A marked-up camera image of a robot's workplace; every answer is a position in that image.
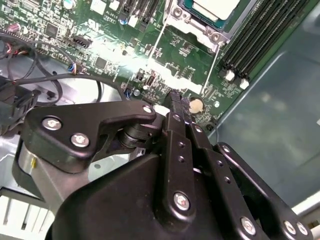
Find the black plastic bracket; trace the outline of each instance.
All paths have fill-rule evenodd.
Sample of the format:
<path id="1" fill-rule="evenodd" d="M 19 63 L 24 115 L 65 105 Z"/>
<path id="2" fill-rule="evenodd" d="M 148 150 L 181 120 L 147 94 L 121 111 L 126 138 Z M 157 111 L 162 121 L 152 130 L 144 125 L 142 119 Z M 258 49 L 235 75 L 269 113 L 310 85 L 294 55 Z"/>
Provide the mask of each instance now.
<path id="1" fill-rule="evenodd" d="M 42 125 L 45 118 L 59 120 L 61 129 L 46 129 Z M 120 129 L 149 124 L 155 118 L 156 112 L 143 101 L 42 107 L 27 114 L 21 138 L 34 155 L 64 172 L 79 173 L 89 167 L 97 152 L 109 148 Z M 87 147 L 72 144 L 71 137 L 77 133 L 88 137 Z"/>
<path id="2" fill-rule="evenodd" d="M 256 220 L 260 221 L 262 229 L 271 239 L 310 239 L 310 229 L 305 225 L 305 234 L 300 231 L 298 226 L 302 223 L 299 217 L 236 151 L 226 143 L 219 143 L 213 149 L 226 159 L 251 212 L 254 212 Z"/>
<path id="3" fill-rule="evenodd" d="M 166 115 L 162 134 L 154 214 L 164 227 L 180 232 L 196 217 L 192 146 L 184 120 L 174 112 Z"/>
<path id="4" fill-rule="evenodd" d="M 222 235 L 234 240 L 244 236 L 252 240 L 269 239 L 251 215 L 224 157 L 212 150 L 208 137 L 198 125 L 192 123 L 188 130 L 193 159 L 204 175 L 212 209 L 220 216 L 218 225 Z M 244 219 L 254 226 L 251 234 L 242 226 Z"/>

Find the hex bolt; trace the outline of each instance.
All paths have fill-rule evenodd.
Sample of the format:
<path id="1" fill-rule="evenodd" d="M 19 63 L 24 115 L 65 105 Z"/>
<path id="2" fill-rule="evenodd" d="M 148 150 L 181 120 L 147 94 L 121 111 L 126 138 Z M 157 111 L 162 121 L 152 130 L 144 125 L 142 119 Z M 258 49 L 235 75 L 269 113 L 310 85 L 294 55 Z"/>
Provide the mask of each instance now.
<path id="1" fill-rule="evenodd" d="M 303 235 L 306 235 L 306 236 L 308 235 L 308 231 L 307 231 L 306 227 L 301 222 L 297 222 L 296 225 Z"/>
<path id="2" fill-rule="evenodd" d="M 181 192 L 176 192 L 173 196 L 174 204 L 182 211 L 187 211 L 190 208 L 190 202 L 186 195 Z"/>
<path id="3" fill-rule="evenodd" d="M 286 229 L 288 230 L 289 233 L 291 233 L 292 235 L 296 235 L 297 234 L 294 226 L 292 226 L 292 224 L 290 222 L 284 221 L 283 223 L 284 223 L 284 225 L 285 225 L 285 227 L 286 227 Z"/>
<path id="4" fill-rule="evenodd" d="M 42 121 L 42 126 L 51 131 L 59 130 L 62 127 L 61 122 L 53 117 L 48 117 Z"/>
<path id="5" fill-rule="evenodd" d="M 254 226 L 254 224 L 250 221 L 249 218 L 247 217 L 242 217 L 241 218 L 241 224 L 244 228 L 244 230 L 250 234 L 250 235 L 255 235 L 256 234 L 256 228 Z"/>
<path id="6" fill-rule="evenodd" d="M 71 137 L 71 143 L 79 148 L 85 148 L 89 145 L 89 138 L 83 133 L 75 133 Z"/>

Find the silver screw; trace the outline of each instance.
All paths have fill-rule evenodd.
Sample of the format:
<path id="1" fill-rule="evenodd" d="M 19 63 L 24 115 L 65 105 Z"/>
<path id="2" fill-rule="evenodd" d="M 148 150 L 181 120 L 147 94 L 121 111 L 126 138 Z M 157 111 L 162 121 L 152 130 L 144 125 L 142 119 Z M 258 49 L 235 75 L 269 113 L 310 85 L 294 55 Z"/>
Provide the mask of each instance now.
<path id="1" fill-rule="evenodd" d="M 223 145 L 222 148 L 223 148 L 223 150 L 225 150 L 227 153 L 230 153 L 230 149 L 229 149 L 227 146 Z"/>
<path id="2" fill-rule="evenodd" d="M 305 228 L 305 226 L 301 222 L 298 222 L 296 225 L 303 235 L 306 235 L 306 236 L 308 235 L 307 229 Z"/>
<path id="3" fill-rule="evenodd" d="M 187 211 L 190 207 L 190 202 L 186 195 L 176 192 L 173 197 L 175 205 L 182 211 Z"/>
<path id="4" fill-rule="evenodd" d="M 220 107 L 220 102 L 218 102 L 218 101 L 215 101 L 215 102 L 214 102 L 214 104 L 213 104 L 213 106 L 214 106 L 215 108 L 218 108 L 218 107 Z"/>
<path id="5" fill-rule="evenodd" d="M 202 129 L 198 125 L 195 125 L 194 128 L 198 133 L 202 133 Z"/>
<path id="6" fill-rule="evenodd" d="M 134 90 L 133 91 L 133 96 L 135 96 L 135 97 L 140 96 L 140 90 L 139 89 Z"/>
<path id="7" fill-rule="evenodd" d="M 294 228 L 294 226 L 292 226 L 292 224 L 288 221 L 284 221 L 284 225 L 286 227 L 286 229 L 289 231 L 289 233 L 291 233 L 292 235 L 296 235 L 296 230 Z"/>
<path id="8" fill-rule="evenodd" d="M 53 117 L 48 117 L 42 121 L 42 126 L 48 130 L 55 131 L 59 130 L 62 127 L 62 124 L 59 120 Z"/>
<path id="9" fill-rule="evenodd" d="M 218 41 L 219 40 L 219 35 L 218 34 L 213 34 L 212 35 L 212 40 L 215 41 L 215 42 Z"/>
<path id="10" fill-rule="evenodd" d="M 180 117 L 178 116 L 178 115 L 173 115 L 173 118 L 175 119 L 175 120 L 177 120 L 178 122 L 181 122 L 181 119 L 180 119 Z"/>
<path id="11" fill-rule="evenodd" d="M 152 109 L 149 106 L 143 106 L 143 110 L 148 114 L 152 113 Z"/>
<path id="12" fill-rule="evenodd" d="M 79 148 L 85 148 L 89 145 L 89 138 L 83 133 L 75 133 L 71 137 L 71 143 Z"/>
<path id="13" fill-rule="evenodd" d="M 173 10 L 173 15 L 177 18 L 181 17 L 182 15 L 182 9 L 179 8 L 179 7 L 176 7 L 174 10 Z"/>
<path id="14" fill-rule="evenodd" d="M 247 217 L 242 217 L 241 218 L 241 224 L 244 228 L 244 230 L 250 234 L 250 235 L 255 235 L 256 234 L 256 228 L 254 226 L 254 224 L 250 221 L 249 218 Z"/>

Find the black plastic housing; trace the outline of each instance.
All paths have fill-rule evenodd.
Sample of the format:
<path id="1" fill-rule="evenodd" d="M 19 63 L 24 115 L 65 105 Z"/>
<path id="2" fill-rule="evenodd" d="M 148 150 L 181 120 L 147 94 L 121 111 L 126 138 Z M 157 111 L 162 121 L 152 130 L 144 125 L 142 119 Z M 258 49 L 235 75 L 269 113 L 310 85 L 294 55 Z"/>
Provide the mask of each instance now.
<path id="1" fill-rule="evenodd" d="M 39 94 L 0 77 L 0 136 L 17 126 L 35 107 Z"/>

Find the wire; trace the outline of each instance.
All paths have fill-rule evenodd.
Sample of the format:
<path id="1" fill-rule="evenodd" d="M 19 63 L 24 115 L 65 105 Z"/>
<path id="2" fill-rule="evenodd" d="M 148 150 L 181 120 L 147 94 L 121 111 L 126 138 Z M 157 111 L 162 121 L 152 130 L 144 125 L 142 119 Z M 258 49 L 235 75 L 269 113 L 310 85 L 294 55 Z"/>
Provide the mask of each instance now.
<path id="1" fill-rule="evenodd" d="M 117 83 L 112 82 L 112 80 L 109 78 L 104 78 L 101 76 L 91 76 L 91 75 L 74 75 L 74 74 L 58 74 L 54 76 L 45 76 L 45 77 L 37 77 L 37 78 L 23 78 L 23 79 L 17 79 L 16 84 L 17 85 L 24 85 L 24 84 L 36 84 L 36 83 L 43 83 L 47 81 L 52 80 L 59 80 L 59 79 L 88 79 L 88 80 L 94 80 L 97 82 L 101 82 L 103 84 L 106 84 L 114 89 L 116 89 L 123 101 L 127 100 L 124 92 L 120 88 L 120 86 Z"/>
<path id="2" fill-rule="evenodd" d="M 28 41 L 28 44 L 42 44 L 42 45 L 47 45 L 55 50 L 57 50 L 58 52 L 60 52 L 62 55 L 64 55 L 72 64 L 75 63 L 75 61 L 70 57 L 70 55 L 68 53 L 66 53 L 65 51 L 61 50 L 58 46 L 55 46 L 51 43 L 45 42 L 45 41 Z"/>
<path id="3" fill-rule="evenodd" d="M 215 144 L 217 144 L 219 142 L 219 131 L 215 123 L 213 123 L 213 129 L 215 130 Z"/>
<path id="4" fill-rule="evenodd" d="M 49 77 L 49 76 L 54 76 L 54 75 L 52 75 L 50 72 L 48 72 L 48 71 L 44 68 L 44 66 L 41 64 L 40 61 L 38 61 L 38 62 L 36 63 L 36 66 L 38 67 L 38 69 L 39 69 L 45 76 L 47 76 L 47 77 Z M 56 91 L 57 91 L 57 94 L 58 94 L 57 99 L 54 100 L 54 101 L 50 101 L 50 102 L 41 102 L 41 101 L 38 101 L 38 102 L 36 103 L 36 105 L 37 105 L 38 107 L 50 107 L 50 106 L 53 106 L 53 105 L 55 105 L 57 102 L 59 102 L 60 99 L 62 98 L 62 96 L 63 96 L 64 93 L 63 93 L 63 89 L 62 89 L 62 86 L 61 86 L 60 82 L 58 82 L 58 80 L 52 80 L 51 83 L 54 85 L 54 87 L 55 87 L 55 89 L 56 89 Z"/>
<path id="5" fill-rule="evenodd" d="M 101 99 L 102 99 L 102 86 L 101 86 L 101 82 L 99 81 L 95 81 L 96 85 L 98 86 L 98 98 L 96 99 L 96 103 L 100 103 Z"/>
<path id="6" fill-rule="evenodd" d="M 34 59 L 33 59 L 33 63 L 29 69 L 29 71 L 27 72 L 27 74 L 20 78 L 21 80 L 24 79 L 24 81 L 26 80 L 26 78 L 33 72 L 33 70 L 35 69 L 35 67 L 37 66 L 39 68 L 39 70 L 46 76 L 46 77 L 52 77 L 53 75 L 51 75 L 44 67 L 43 65 L 40 63 L 39 61 L 39 57 L 37 55 L 37 50 L 35 47 L 32 46 L 32 44 L 41 44 L 41 45 L 47 45 L 55 50 L 57 50 L 58 52 L 60 52 L 62 55 L 64 55 L 70 62 L 71 62 L 71 66 L 68 68 L 68 70 L 70 72 L 72 72 L 74 75 L 77 74 L 77 64 L 75 63 L 75 61 L 70 57 L 69 54 L 67 54 L 66 52 L 64 52 L 63 50 L 61 50 L 59 47 L 51 44 L 51 43 L 48 43 L 48 42 L 44 42 L 44 41 L 25 41 L 23 39 L 20 39 L 18 37 L 15 37 L 15 36 L 12 36 L 12 35 L 8 35 L 8 34 L 5 34 L 5 33 L 2 33 L 0 32 L 0 37 L 3 37 L 3 38 L 8 38 L 8 39 L 11 39 L 11 40 L 15 40 L 15 41 L 18 41 L 20 43 L 23 43 L 24 45 L 28 46 L 29 48 L 31 48 L 34 52 Z M 8 78 L 10 80 L 13 80 L 13 75 L 12 75 L 12 72 L 11 72 L 11 68 L 10 68 L 10 62 L 11 62 L 11 59 L 13 57 L 13 54 L 12 52 L 14 52 L 14 54 L 20 54 L 20 53 L 24 53 L 25 51 L 21 51 L 18 53 L 18 49 L 21 48 L 22 46 L 18 46 L 18 47 L 15 47 L 12 49 L 12 47 L 10 46 L 9 43 L 6 43 L 7 46 L 8 46 L 8 50 L 6 51 L 6 53 L 8 54 L 8 65 L 7 65 L 7 68 L 8 68 Z M 98 87 L 98 97 L 96 99 L 96 102 L 99 103 L 102 99 L 102 85 L 101 85 L 101 82 L 103 82 L 103 80 L 96 80 L 96 84 L 97 84 L 97 87 Z M 52 79 L 50 80 L 52 82 L 52 84 L 55 86 L 56 90 L 57 90 L 57 93 L 58 93 L 58 98 L 55 100 L 55 101 L 52 101 L 52 102 L 38 102 L 37 105 L 38 106 L 52 106 L 54 104 L 56 104 L 63 96 L 63 89 L 62 89 L 62 86 L 61 84 L 58 82 L 58 80 L 56 79 Z M 121 88 L 116 84 L 116 83 L 112 83 L 111 82 L 108 82 L 106 83 L 107 85 L 117 89 L 117 91 L 119 92 L 120 94 L 120 97 L 122 100 L 124 100 L 126 97 L 123 95 L 123 92 L 121 90 Z"/>

